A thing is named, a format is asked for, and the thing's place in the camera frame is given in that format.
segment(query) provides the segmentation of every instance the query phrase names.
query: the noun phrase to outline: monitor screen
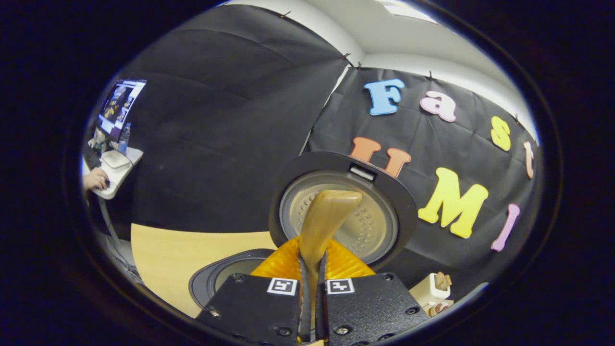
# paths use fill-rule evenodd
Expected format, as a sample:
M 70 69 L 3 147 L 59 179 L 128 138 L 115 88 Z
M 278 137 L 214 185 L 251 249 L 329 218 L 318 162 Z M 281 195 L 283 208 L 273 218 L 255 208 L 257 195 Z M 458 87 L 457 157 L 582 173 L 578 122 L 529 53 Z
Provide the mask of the monitor screen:
M 119 140 L 128 112 L 146 82 L 142 79 L 118 79 L 113 84 L 100 105 L 96 121 L 97 127 L 107 135 L 108 139 L 114 142 Z

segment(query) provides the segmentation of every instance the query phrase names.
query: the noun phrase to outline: black curtain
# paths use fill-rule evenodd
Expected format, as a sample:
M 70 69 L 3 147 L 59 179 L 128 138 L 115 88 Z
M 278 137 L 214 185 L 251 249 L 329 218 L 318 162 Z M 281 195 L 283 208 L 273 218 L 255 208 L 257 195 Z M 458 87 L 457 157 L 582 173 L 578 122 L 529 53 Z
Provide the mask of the black curtain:
M 372 116 L 370 91 L 364 85 L 399 78 L 401 100 L 393 114 Z M 444 121 L 423 110 L 420 100 L 427 91 L 442 92 L 456 103 L 456 120 Z M 509 151 L 497 147 L 491 139 L 491 118 L 498 116 L 510 129 Z M 454 84 L 428 77 L 379 68 L 351 68 L 331 95 L 316 122 L 306 151 L 334 151 L 349 155 L 355 137 L 380 143 L 371 163 L 385 168 L 388 148 L 398 148 L 411 155 L 398 179 L 413 195 L 417 207 L 423 208 L 434 193 L 444 167 L 457 173 L 463 195 L 472 185 L 488 190 L 472 227 L 464 239 L 436 223 L 419 219 L 417 229 L 405 250 L 381 271 L 397 273 L 407 285 L 416 284 L 430 272 L 450 273 L 453 298 L 458 299 L 476 285 L 489 281 L 515 256 L 530 231 L 539 196 L 534 186 L 541 177 L 529 179 L 525 166 L 523 142 L 534 151 L 534 170 L 540 170 L 540 151 L 536 142 L 515 118 L 493 102 Z M 509 203 L 518 205 L 521 214 L 501 252 L 491 250 L 507 218 Z
M 266 231 L 274 182 L 346 64 L 309 29 L 252 6 L 213 8 L 149 46 L 119 74 L 147 80 L 127 120 L 144 152 L 132 221 Z

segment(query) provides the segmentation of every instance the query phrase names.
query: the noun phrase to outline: letter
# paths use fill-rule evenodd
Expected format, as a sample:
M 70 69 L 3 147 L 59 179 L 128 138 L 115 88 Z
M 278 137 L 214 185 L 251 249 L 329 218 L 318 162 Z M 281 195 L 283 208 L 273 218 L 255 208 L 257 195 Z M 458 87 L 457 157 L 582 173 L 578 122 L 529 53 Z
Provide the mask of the letter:
M 371 103 L 373 104 L 372 109 L 370 109 L 370 114 L 375 116 L 395 113 L 397 111 L 397 106 L 391 105 L 389 99 L 395 102 L 401 101 L 402 96 L 398 88 L 405 86 L 406 85 L 399 79 L 367 83 L 364 88 L 370 91 Z
M 494 116 L 491 119 L 491 127 L 491 139 L 493 143 L 504 151 L 509 151 L 510 137 L 508 135 L 510 134 L 510 128 L 508 124 L 504 120 Z
M 429 223 L 438 221 L 438 210 L 442 207 L 442 227 L 448 226 L 458 215 L 459 220 L 451 225 L 451 233 L 462 238 L 469 238 L 476 216 L 489 192 L 479 184 L 472 185 L 463 197 L 459 197 L 459 179 L 457 173 L 440 167 L 435 170 L 438 185 L 425 208 L 418 211 L 419 217 Z
M 449 123 L 457 119 L 455 116 L 455 106 L 455 101 L 453 99 L 437 91 L 428 91 L 427 97 L 421 99 L 421 107 L 424 110 L 439 115 L 442 120 L 448 121 Z
M 365 137 L 356 137 L 352 140 L 354 148 L 350 156 L 353 158 L 370 162 L 371 154 L 380 150 L 380 143 Z
M 532 179 L 534 177 L 534 169 L 532 169 L 532 160 L 534 159 L 534 152 L 532 151 L 532 144 L 525 141 L 523 142 L 525 147 L 525 168 L 528 171 L 528 177 Z
M 517 220 L 517 216 L 519 216 L 520 212 L 521 210 L 518 205 L 512 203 L 508 205 L 508 217 L 506 218 L 506 223 L 504 223 L 504 227 L 502 228 L 502 232 L 500 232 L 498 238 L 491 243 L 491 250 L 498 252 L 502 251 L 504 245 L 506 245 L 506 239 L 508 239 L 510 230 L 513 225 L 515 225 L 515 221 Z
M 397 178 L 399 172 L 402 170 L 403 164 L 410 162 L 410 154 L 395 148 L 388 149 L 386 153 L 389 155 L 389 163 L 387 163 L 384 170 Z

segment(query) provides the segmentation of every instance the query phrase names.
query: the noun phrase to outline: blue letter f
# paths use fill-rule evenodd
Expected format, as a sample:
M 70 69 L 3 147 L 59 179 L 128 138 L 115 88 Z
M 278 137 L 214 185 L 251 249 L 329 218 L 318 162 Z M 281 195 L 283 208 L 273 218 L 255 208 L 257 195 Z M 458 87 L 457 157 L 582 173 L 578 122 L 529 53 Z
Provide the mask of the blue letter f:
M 404 83 L 399 79 L 390 79 L 388 81 L 367 83 L 365 88 L 370 91 L 371 102 L 374 105 L 370 109 L 371 115 L 391 114 L 397 111 L 397 106 L 391 105 L 389 99 L 399 102 L 402 96 L 399 94 L 399 89 L 405 87 Z

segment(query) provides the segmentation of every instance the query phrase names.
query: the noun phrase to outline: water bottle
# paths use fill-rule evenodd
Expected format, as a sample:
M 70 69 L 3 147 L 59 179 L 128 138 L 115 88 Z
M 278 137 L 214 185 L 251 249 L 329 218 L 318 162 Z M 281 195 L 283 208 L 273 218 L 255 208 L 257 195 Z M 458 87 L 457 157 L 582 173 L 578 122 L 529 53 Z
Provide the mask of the water bottle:
M 124 130 L 119 136 L 119 142 L 118 142 L 119 146 L 117 148 L 117 150 L 122 154 L 126 154 L 126 148 L 128 147 L 129 137 L 130 137 L 130 123 L 127 123 L 126 127 L 124 128 Z

